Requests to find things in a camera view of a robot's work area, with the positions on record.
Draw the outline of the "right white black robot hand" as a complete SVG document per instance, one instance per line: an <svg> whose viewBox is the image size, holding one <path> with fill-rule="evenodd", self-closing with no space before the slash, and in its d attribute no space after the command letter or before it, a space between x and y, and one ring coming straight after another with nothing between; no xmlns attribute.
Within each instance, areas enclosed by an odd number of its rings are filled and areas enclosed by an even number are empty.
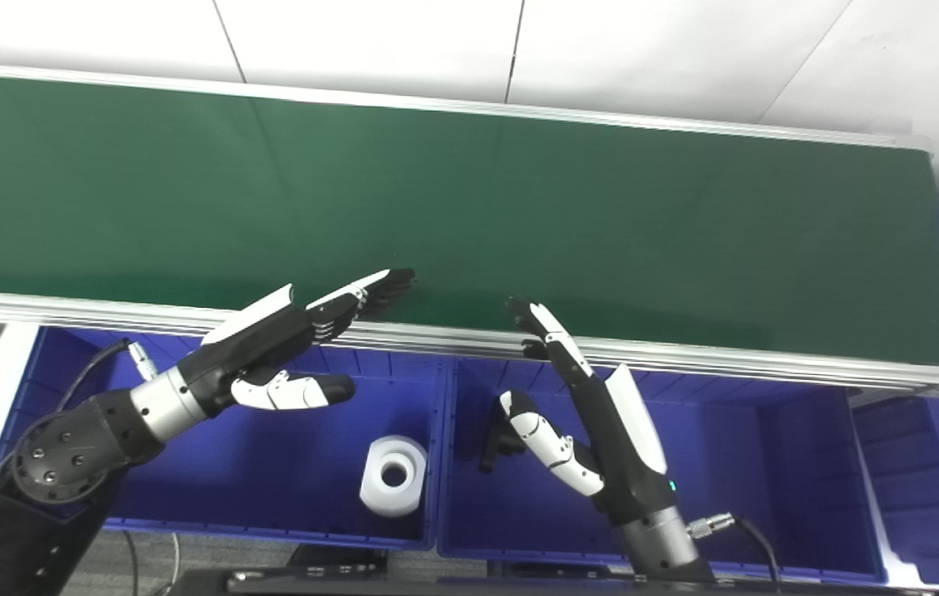
<svg viewBox="0 0 939 596"><path fill-rule="evenodd" d="M590 498L614 527L654 526L676 517L677 491L667 477L665 453L628 366L602 377L541 302L515 296L507 307L514 324L531 336L523 353L542 356L556 370L588 437L583 444L563 433L526 390L511 388L499 396L499 407L527 449Z"/></svg>

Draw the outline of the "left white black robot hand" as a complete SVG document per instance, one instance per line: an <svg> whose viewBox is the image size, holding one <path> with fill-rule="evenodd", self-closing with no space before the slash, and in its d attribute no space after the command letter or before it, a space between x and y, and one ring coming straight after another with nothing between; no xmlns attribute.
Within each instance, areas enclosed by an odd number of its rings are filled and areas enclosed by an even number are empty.
<svg viewBox="0 0 939 596"><path fill-rule="evenodd" d="M311 410L351 400L356 386L344 374L295 376L287 364L311 347L334 342L364 316L383 313L412 288L412 268L382 269L296 305L282 286L212 329L176 365L176 387L209 418L232 405L258 410Z"/></svg>

